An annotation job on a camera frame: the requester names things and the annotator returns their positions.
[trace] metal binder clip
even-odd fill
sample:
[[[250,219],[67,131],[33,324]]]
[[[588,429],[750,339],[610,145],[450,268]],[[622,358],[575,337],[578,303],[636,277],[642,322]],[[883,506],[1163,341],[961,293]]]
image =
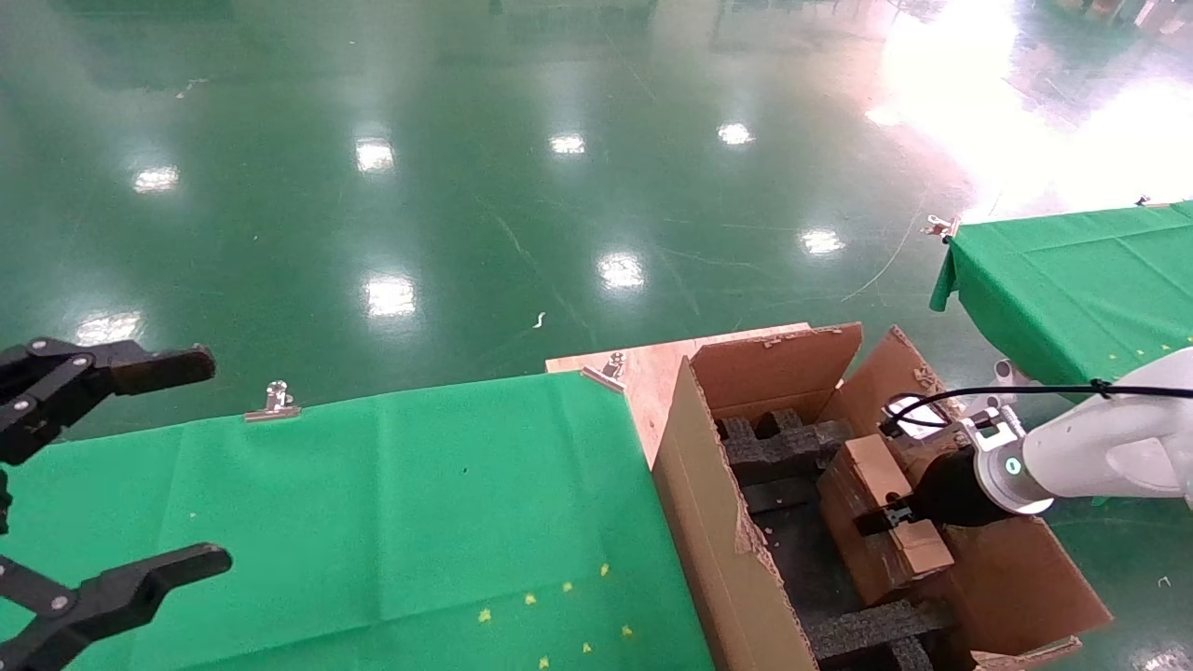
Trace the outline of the metal binder clip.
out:
[[[625,353],[613,352],[608,357],[608,363],[605,368],[596,370],[591,365],[586,365],[580,370],[580,375],[589,380],[595,380],[600,382],[601,386],[607,387],[618,394],[625,393],[625,383],[622,382],[622,375],[625,374]]]
[[[295,398],[286,393],[286,383],[282,380],[270,382],[265,388],[265,410],[245,413],[245,421],[265,421],[267,419],[286,419],[298,417],[302,408],[291,405]]]

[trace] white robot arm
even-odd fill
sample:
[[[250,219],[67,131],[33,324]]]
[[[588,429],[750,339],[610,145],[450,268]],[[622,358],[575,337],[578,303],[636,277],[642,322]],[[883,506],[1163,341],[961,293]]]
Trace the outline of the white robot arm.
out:
[[[1013,370],[1000,362],[999,381],[1021,383]],[[958,433],[972,444],[972,451],[933,462],[916,488],[925,516],[938,522],[983,524],[1012,513],[1036,515],[1056,497],[1183,497],[1193,507],[1191,386],[1193,347],[1138,368],[1107,394],[1027,433],[1007,404],[1014,394],[983,395],[951,424],[940,421],[931,406],[913,407],[923,401],[901,399],[888,406],[892,419],[884,431],[903,444],[951,441]],[[1125,388],[1151,393],[1117,390]],[[1167,390],[1174,395],[1158,395]],[[904,414],[904,408],[913,412]]]

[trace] torn cardboard edge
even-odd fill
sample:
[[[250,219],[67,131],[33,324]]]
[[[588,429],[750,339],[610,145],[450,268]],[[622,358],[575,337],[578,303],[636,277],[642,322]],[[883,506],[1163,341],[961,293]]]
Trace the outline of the torn cardboard edge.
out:
[[[849,324],[706,345],[680,365],[654,478],[722,669],[815,669],[816,663],[783,578],[760,546],[713,419],[730,408],[756,417],[795,407],[805,423],[840,419],[865,436],[874,432],[886,399],[939,388],[898,328],[839,384],[860,345],[861,327]],[[896,458],[907,472],[905,455]],[[914,485],[917,478],[907,473]],[[1111,620],[1043,521],[945,528],[942,535],[956,565],[917,584],[917,593],[931,585],[923,596],[950,603],[960,642],[985,651],[984,664],[1055,658],[1074,650],[1074,634]]]

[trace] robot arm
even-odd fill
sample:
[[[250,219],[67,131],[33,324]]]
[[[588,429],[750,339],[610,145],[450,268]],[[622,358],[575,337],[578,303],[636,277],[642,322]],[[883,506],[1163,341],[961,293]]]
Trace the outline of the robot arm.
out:
[[[962,436],[968,447],[934,460],[907,503],[917,517],[941,523],[972,527],[1036,515],[1056,497],[1183,497],[1193,507],[1191,381],[1193,347],[1114,386],[1032,388],[1101,395],[1030,432],[1005,402],[1013,394],[984,395],[956,421],[922,400],[901,399],[888,407],[883,431],[905,447]]]
[[[50,338],[0,351],[0,462],[20,466],[111,394],[190,384],[215,375],[202,345],[147,352],[131,340],[81,347]],[[0,470],[0,534],[8,531],[8,475]],[[174,587],[231,568],[223,548],[199,543],[103,571],[68,587],[0,555],[0,599],[33,614],[0,642],[0,669],[56,671],[91,644],[148,623]]]

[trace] black cable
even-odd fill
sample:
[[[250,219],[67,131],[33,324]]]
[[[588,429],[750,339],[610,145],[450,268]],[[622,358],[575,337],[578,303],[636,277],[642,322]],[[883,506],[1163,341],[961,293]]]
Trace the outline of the black cable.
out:
[[[894,404],[895,401],[898,401],[901,399],[923,399],[923,398],[925,398],[923,394],[914,394],[911,392],[908,392],[905,394],[896,394],[896,395],[894,395],[894,396],[891,396],[890,399],[886,400],[886,405],[884,406],[884,410],[886,410],[889,412],[890,407],[891,407],[891,404]],[[922,419],[916,419],[914,417],[904,417],[901,421],[905,421],[908,424],[915,424],[916,426],[927,426],[928,429],[944,429],[945,426],[948,426],[947,421],[926,421],[926,420],[922,420]]]
[[[883,421],[884,432],[886,429],[894,429],[898,426],[900,421],[907,421],[908,424],[916,424],[920,426],[932,426],[937,429],[942,429],[948,426],[947,424],[937,424],[921,421],[919,419],[910,419],[905,417],[911,411],[919,410],[923,406],[932,405],[945,399],[951,399],[953,396],[968,396],[971,394],[1099,394],[1104,399],[1108,399],[1111,394],[1131,394],[1136,396],[1167,396],[1170,399],[1193,399],[1193,389],[1173,389],[1168,387],[1131,387],[1131,386],[1119,386],[1104,382],[1102,380],[1094,378],[1089,381],[1089,384],[1053,384],[1053,386],[1040,386],[1040,387],[966,387],[964,389],[953,389],[951,392],[941,392],[940,394],[932,394],[931,396],[921,396],[914,404],[904,407],[903,410],[896,412],[890,417],[890,419]],[[920,396],[920,394],[902,394],[900,398],[907,396]],[[888,410],[890,410],[890,401],[886,404]]]

